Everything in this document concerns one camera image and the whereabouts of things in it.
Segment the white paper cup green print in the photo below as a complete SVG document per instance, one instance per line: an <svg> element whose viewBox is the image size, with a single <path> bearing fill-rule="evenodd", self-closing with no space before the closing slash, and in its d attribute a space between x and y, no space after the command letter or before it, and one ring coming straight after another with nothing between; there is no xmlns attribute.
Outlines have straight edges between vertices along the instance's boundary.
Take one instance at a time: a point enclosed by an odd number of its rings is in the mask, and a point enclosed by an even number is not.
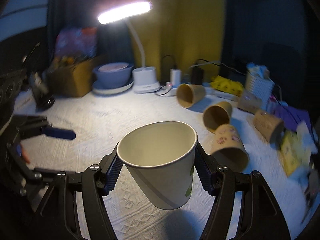
<svg viewBox="0 0 320 240"><path fill-rule="evenodd" d="M197 142L189 124L161 121L125 135L117 155L155 207L173 210L191 197Z"/></svg>

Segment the brown cup pink drawings near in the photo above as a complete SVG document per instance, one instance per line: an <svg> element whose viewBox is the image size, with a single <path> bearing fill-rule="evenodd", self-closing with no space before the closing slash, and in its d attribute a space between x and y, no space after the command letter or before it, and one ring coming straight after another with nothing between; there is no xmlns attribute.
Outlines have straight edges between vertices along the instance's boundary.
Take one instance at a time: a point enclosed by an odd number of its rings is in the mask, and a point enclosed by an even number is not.
<svg viewBox="0 0 320 240"><path fill-rule="evenodd" d="M216 129L211 155L218 164L226 165L234 172L244 171L249 163L249 155L240 135L230 124L221 125Z"/></svg>

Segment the plain brown paper cup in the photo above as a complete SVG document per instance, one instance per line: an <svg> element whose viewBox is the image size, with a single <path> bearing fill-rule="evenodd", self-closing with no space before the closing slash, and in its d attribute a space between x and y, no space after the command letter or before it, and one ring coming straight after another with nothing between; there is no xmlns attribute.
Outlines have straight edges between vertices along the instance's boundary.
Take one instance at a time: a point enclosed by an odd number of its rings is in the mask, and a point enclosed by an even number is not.
<svg viewBox="0 0 320 240"><path fill-rule="evenodd" d="M207 107L202 116L205 128L215 133L215 131L224 124L230 124L233 107L227 101L221 101Z"/></svg>

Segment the brown cup pink stickers far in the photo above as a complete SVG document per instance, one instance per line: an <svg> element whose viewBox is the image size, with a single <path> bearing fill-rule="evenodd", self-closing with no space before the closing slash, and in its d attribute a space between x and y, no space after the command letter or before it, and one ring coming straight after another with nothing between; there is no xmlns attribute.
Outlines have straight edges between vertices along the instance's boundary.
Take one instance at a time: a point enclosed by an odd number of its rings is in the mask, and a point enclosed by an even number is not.
<svg viewBox="0 0 320 240"><path fill-rule="evenodd" d="M284 121L281 118L263 110L256 111L253 125L269 144L274 143L284 130Z"/></svg>

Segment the plain brown cup by charger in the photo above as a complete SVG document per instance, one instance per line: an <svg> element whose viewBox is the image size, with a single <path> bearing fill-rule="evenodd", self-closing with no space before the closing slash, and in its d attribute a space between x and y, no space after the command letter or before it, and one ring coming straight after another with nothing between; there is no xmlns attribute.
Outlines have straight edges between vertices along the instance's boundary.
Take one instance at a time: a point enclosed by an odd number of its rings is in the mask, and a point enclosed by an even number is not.
<svg viewBox="0 0 320 240"><path fill-rule="evenodd" d="M202 85L190 85L183 83L178 86L176 98L184 108L190 108L206 96L206 90Z"/></svg>

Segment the cardboard box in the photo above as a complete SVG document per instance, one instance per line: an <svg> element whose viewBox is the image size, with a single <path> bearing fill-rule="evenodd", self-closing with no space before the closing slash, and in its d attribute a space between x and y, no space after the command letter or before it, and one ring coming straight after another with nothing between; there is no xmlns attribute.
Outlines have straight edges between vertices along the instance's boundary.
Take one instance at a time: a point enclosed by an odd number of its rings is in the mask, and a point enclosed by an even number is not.
<svg viewBox="0 0 320 240"><path fill-rule="evenodd" d="M71 66L54 67L52 64L47 70L49 90L69 98L83 97L92 90L95 79L93 69L106 61L106 55L99 55Z"/></svg>

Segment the white plate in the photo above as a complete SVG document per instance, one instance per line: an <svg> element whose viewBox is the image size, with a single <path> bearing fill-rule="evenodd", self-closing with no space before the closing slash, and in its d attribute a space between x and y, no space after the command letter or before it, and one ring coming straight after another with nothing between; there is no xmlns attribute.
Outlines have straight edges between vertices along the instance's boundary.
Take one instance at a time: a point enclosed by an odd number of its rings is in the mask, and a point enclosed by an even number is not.
<svg viewBox="0 0 320 240"><path fill-rule="evenodd" d="M95 81L92 85L92 92L100 96L109 96L123 93L133 86L133 78L129 79L125 85L118 88L104 88L99 81Z"/></svg>

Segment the yellow patterned paper pack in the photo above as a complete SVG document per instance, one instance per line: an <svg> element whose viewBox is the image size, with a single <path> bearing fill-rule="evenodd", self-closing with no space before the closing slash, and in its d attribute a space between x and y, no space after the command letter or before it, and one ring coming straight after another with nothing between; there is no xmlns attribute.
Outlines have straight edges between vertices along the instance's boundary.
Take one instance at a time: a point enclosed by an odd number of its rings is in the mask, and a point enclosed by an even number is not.
<svg viewBox="0 0 320 240"><path fill-rule="evenodd" d="M303 145L296 133L286 130L281 139L279 159L287 178L296 179L308 172L310 157L310 148Z"/></svg>

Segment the purple bowl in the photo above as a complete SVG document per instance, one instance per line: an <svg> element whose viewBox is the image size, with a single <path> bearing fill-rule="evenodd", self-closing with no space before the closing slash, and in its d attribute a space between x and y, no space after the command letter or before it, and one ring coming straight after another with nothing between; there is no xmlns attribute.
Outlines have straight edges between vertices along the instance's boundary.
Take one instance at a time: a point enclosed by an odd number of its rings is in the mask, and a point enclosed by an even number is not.
<svg viewBox="0 0 320 240"><path fill-rule="evenodd" d="M97 81L106 89L118 88L131 77L133 64L126 62L114 62L97 66L93 69Z"/></svg>

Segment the purple cloth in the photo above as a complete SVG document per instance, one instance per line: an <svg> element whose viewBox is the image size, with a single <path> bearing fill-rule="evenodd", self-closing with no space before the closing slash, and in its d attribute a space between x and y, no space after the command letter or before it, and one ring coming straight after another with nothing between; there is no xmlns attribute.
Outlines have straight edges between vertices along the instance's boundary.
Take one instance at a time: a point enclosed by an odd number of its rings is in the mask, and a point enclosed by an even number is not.
<svg viewBox="0 0 320 240"><path fill-rule="evenodd" d="M311 132L311 122L310 122L310 116L307 111L296 109L291 106L282 106L278 105L273 110L273 115L280 118L284 122L284 126L286 129L291 131L296 131L298 125L301 122L305 122L309 131Z"/></svg>

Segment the yellow wet wipes pack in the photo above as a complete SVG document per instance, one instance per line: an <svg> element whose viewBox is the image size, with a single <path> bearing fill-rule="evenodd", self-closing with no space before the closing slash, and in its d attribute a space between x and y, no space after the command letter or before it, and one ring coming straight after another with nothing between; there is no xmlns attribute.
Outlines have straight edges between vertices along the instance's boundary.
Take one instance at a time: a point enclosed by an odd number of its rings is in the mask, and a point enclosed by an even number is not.
<svg viewBox="0 0 320 240"><path fill-rule="evenodd" d="M219 75L212 77L210 86L218 91L241 96L244 90L243 85L238 81L233 81Z"/></svg>

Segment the white desk lamp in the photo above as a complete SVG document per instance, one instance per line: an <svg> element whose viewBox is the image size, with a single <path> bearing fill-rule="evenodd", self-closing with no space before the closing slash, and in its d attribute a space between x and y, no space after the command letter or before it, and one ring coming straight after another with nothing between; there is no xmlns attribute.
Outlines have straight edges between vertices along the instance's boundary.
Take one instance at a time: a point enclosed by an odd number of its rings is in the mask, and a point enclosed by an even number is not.
<svg viewBox="0 0 320 240"><path fill-rule="evenodd" d="M138 47L141 67L132 71L133 91L137 94L154 93L160 89L155 67L147 67L145 51L138 33L130 22L130 18L148 13L152 9L150 1L138 0L121 4L101 12L97 20L101 25L124 21Z"/></svg>

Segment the white plastic lattice basket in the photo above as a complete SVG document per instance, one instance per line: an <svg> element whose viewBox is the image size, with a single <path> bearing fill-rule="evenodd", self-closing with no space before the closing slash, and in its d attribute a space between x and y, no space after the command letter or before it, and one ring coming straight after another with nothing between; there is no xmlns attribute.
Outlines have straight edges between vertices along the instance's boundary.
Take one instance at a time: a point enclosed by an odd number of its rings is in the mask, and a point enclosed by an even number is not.
<svg viewBox="0 0 320 240"><path fill-rule="evenodd" d="M247 65L245 89L262 100L261 109L266 110L274 82L270 79L270 72L266 66L253 62Z"/></svg>

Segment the black power adapter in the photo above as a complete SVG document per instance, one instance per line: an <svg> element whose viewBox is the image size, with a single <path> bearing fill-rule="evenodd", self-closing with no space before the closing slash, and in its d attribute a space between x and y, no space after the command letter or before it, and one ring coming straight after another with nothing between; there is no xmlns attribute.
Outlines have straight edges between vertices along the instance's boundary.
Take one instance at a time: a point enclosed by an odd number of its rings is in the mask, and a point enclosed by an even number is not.
<svg viewBox="0 0 320 240"><path fill-rule="evenodd" d="M204 70L200 67L194 67L191 71L190 83L193 85L202 85L204 78Z"/></svg>

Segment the white charger plug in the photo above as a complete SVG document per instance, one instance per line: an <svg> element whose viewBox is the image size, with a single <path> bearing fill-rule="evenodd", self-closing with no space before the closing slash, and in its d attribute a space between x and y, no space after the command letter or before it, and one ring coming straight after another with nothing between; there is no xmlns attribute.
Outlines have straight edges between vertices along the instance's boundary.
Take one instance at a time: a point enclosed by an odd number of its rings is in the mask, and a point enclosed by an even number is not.
<svg viewBox="0 0 320 240"><path fill-rule="evenodd" d="M170 70L170 83L173 88L177 88L181 84L181 70L171 69Z"/></svg>

